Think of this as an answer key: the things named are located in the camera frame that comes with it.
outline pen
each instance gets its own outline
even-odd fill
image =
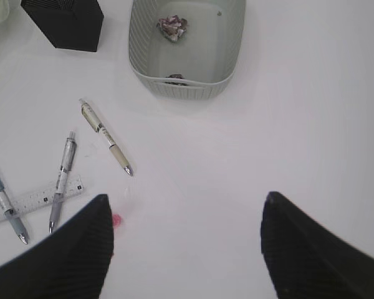
[[[133,176],[133,170],[130,166],[129,161],[127,161],[125,155],[122,153],[119,146],[113,140],[110,133],[104,127],[98,116],[95,114],[92,107],[83,99],[80,99],[79,102],[82,104],[82,114],[86,118],[88,123],[90,123],[90,126],[92,126],[94,132],[100,132],[101,134],[103,134],[103,136],[109,143],[110,151],[113,154],[113,156],[118,160],[119,164],[127,172],[127,174]]]
[[[62,202],[64,201],[65,185],[67,184],[68,172],[72,168],[72,162],[74,161],[76,151],[75,133],[70,132],[67,141],[65,142],[64,153],[62,155],[60,173],[57,179],[57,185],[55,186],[55,194],[52,200],[50,221],[49,221],[49,232],[53,232],[56,223],[60,217],[60,211]]]
[[[14,229],[15,233],[19,237],[21,241],[25,245],[27,245],[28,242],[28,234],[26,231],[26,228],[24,227],[24,224],[20,220],[20,218],[17,216],[17,212],[12,207],[10,200],[8,199],[8,196],[4,190],[4,184],[0,180],[0,206],[1,209],[4,211],[4,215],[6,216],[7,220],[11,223],[12,228]]]

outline light green basket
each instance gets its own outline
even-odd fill
[[[134,0],[129,27],[133,71],[157,95],[197,100],[219,95],[236,67],[245,10],[246,0]],[[172,43],[156,24],[175,14],[188,27]],[[167,78],[172,74],[185,79]]]

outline black speaker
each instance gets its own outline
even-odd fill
[[[104,15],[97,0],[22,0],[56,48],[96,52]]]

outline small pink item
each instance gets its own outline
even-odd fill
[[[119,214],[112,214],[113,229],[116,229],[117,227],[119,227],[121,223],[122,223],[122,218],[120,217],[120,215]]]

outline clear plastic ruler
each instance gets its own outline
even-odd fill
[[[55,193],[55,184],[56,182],[53,182],[38,191],[16,198],[10,198],[10,202],[17,211],[18,216],[36,211],[42,207],[50,206]],[[84,190],[85,188],[80,176],[71,176],[67,181],[64,199],[80,195]],[[6,216],[4,215],[4,211],[0,208],[0,222],[5,220]]]

